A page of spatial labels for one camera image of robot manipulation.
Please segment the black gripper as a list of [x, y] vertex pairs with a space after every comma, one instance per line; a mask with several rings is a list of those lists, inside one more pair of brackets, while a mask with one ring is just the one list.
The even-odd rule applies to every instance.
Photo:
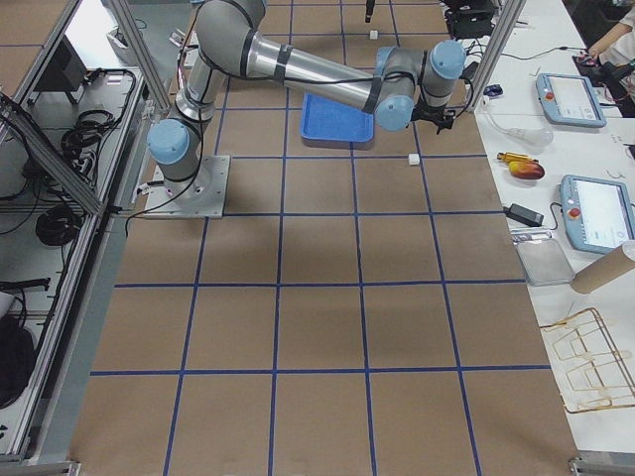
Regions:
[[[369, 24], [372, 20], [375, 8], [375, 0], [365, 1], [364, 21]], [[443, 130], [450, 130], [455, 119], [455, 112], [447, 110], [444, 106], [433, 107], [426, 101], [418, 101], [415, 105], [411, 121], [427, 121], [437, 126], [436, 134], [439, 135]]]

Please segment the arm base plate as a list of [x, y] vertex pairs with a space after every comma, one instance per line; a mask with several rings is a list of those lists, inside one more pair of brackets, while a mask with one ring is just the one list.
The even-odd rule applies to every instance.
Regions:
[[[223, 216], [230, 156], [203, 157], [202, 166], [193, 184], [170, 182], [153, 186], [147, 194], [145, 218], [195, 219]], [[153, 180], [163, 182], [163, 173], [155, 166]]]

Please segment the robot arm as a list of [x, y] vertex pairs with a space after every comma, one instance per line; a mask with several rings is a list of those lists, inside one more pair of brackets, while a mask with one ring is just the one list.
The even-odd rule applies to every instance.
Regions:
[[279, 83], [351, 106], [386, 131], [425, 120], [451, 127], [445, 107], [462, 75], [462, 45], [446, 40], [430, 51], [399, 47], [377, 53], [374, 73], [264, 38], [264, 1], [206, 1], [197, 11], [197, 57], [167, 118], [151, 127], [148, 149], [172, 200], [197, 200], [211, 183], [203, 171], [203, 135], [217, 91], [228, 77]]

